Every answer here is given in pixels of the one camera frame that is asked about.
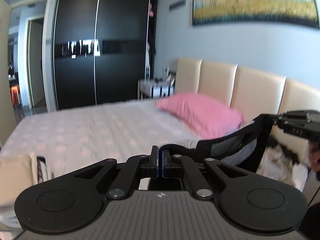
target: beige padded headboard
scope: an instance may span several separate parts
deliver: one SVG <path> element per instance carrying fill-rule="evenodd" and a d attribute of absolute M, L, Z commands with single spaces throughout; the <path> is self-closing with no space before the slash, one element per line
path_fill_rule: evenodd
<path fill-rule="evenodd" d="M 288 79 L 279 113 L 291 110 L 317 110 L 320 111 L 320 91 Z M 273 130 L 273 135 L 289 149 L 298 153 L 300 160 L 303 160 L 308 141 L 296 136 L 284 134 L 279 128 Z"/>
<path fill-rule="evenodd" d="M 230 106 L 237 65 L 202 61 L 198 93 L 208 95 Z"/>
<path fill-rule="evenodd" d="M 179 58 L 175 92 L 197 92 L 201 59 Z"/>
<path fill-rule="evenodd" d="M 238 67 L 231 107 L 250 121 L 259 114 L 277 114 L 286 77 Z"/>

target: white logo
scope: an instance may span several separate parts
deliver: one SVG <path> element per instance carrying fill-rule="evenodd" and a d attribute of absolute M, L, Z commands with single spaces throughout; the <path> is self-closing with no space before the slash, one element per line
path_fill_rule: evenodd
<path fill-rule="evenodd" d="M 159 198 L 163 198 L 163 197 L 165 197 L 166 196 L 166 194 L 164 194 L 164 193 L 159 193 L 159 194 L 157 194 L 157 197 L 159 197 Z"/>

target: gray ribbed plate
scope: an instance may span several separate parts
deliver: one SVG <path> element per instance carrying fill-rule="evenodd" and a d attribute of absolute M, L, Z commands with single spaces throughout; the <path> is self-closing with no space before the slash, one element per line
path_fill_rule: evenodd
<path fill-rule="evenodd" d="M 298 232 L 257 236 L 235 228 L 213 203 L 198 201 L 187 191 L 135 191 L 112 201 L 92 224 L 72 233 L 45 236 L 29 231 L 17 240 L 302 240 Z"/>

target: open door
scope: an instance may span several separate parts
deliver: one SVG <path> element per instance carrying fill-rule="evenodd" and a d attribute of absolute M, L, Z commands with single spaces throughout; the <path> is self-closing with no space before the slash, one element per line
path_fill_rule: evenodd
<path fill-rule="evenodd" d="M 3 145 L 17 121 L 14 115 L 8 79 L 8 30 L 11 7 L 0 0 L 0 145 Z"/>
<path fill-rule="evenodd" d="M 29 21 L 28 78 L 32 107 L 44 100 L 42 76 L 42 30 L 43 25 Z"/>

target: painting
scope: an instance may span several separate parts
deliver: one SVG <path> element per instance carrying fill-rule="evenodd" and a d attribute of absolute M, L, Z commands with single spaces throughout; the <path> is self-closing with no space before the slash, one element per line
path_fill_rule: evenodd
<path fill-rule="evenodd" d="M 285 22 L 319 29 L 315 0 L 193 0 L 192 25 Z"/>

